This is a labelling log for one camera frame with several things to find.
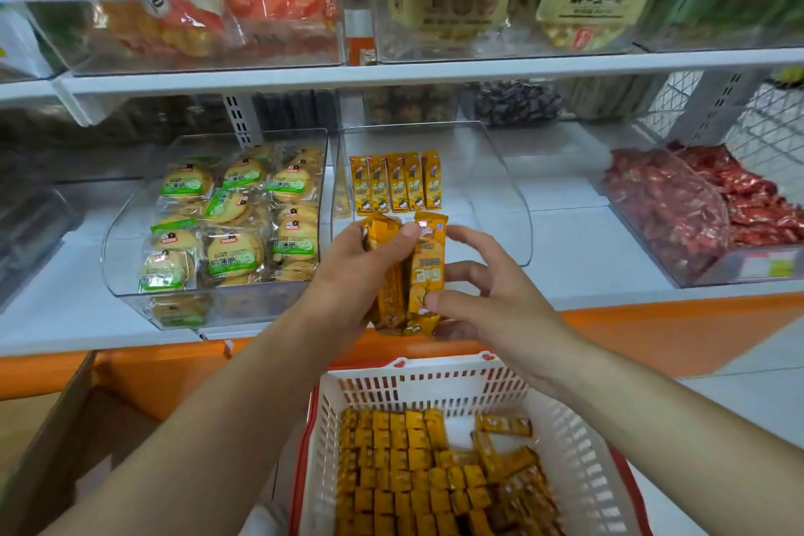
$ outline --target person's left hand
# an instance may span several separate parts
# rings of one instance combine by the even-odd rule
[[[356,340],[383,284],[385,272],[416,247],[419,226],[409,222],[376,250],[363,250],[363,221],[355,221],[332,241],[315,277],[296,306],[312,310],[333,333]]]

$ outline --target fingernail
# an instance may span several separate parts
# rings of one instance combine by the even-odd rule
[[[418,237],[419,236],[419,224],[415,222],[406,222],[402,229],[399,230],[402,235],[407,235],[408,237]]]
[[[441,291],[433,291],[429,292],[425,295],[425,307],[431,312],[436,311],[436,306],[438,305],[438,296],[441,294]]]

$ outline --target cardboard box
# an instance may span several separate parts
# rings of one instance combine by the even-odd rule
[[[74,504],[76,481],[101,463],[115,469],[159,425],[94,385],[94,359],[87,355],[0,493],[3,536],[44,530]]]

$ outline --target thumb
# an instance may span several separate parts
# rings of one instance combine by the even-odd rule
[[[467,295],[465,292],[429,292],[425,297],[425,306],[440,316],[470,322],[481,329],[490,328],[495,321],[493,299]]]
[[[397,235],[390,241],[372,250],[369,255],[371,260],[378,264],[383,271],[387,270],[394,263],[398,263],[403,258],[407,258],[416,248],[416,241],[419,238],[419,226],[415,222],[406,222]]]

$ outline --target pile of red snack packages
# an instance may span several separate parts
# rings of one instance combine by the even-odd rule
[[[725,145],[620,148],[612,156],[608,198],[677,278],[694,281],[733,248],[804,243],[804,209]]]

